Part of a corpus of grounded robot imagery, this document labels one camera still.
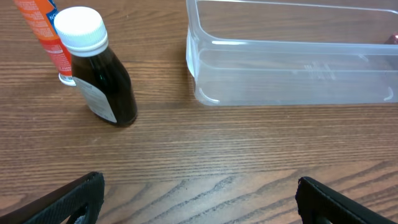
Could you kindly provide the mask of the orange tablet tube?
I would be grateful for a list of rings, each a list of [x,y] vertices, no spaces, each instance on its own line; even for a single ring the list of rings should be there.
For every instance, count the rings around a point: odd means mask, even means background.
[[[64,85],[75,86],[71,55],[62,44],[54,26],[55,16],[58,14],[54,1],[14,0],[14,4],[58,70],[59,80]]]

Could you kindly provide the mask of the red medicine box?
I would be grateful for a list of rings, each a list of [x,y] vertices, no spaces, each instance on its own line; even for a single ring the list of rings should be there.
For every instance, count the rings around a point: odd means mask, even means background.
[[[398,34],[392,34],[392,35],[386,40],[385,44],[397,45],[397,44],[398,44]]]

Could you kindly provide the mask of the dark brown syrup bottle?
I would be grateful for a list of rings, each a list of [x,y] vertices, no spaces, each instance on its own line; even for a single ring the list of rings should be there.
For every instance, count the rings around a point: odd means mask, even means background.
[[[131,125],[137,118],[131,79],[109,46],[99,12],[69,7],[55,16],[54,27],[71,55],[72,78],[89,109],[114,126]]]

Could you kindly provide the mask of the clear plastic container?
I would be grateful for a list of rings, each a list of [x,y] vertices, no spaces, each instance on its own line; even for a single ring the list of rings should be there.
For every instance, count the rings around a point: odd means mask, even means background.
[[[188,0],[186,61],[209,106],[395,103],[397,0]]]

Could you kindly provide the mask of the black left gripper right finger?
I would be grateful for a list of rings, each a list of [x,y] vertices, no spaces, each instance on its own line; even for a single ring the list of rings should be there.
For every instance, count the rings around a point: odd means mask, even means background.
[[[301,177],[295,194],[303,224],[396,224],[311,177]]]

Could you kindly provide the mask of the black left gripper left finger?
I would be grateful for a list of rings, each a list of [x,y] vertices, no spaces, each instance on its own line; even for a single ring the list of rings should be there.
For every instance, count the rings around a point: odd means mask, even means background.
[[[90,172],[1,217],[1,223],[96,223],[104,203],[104,177]]]

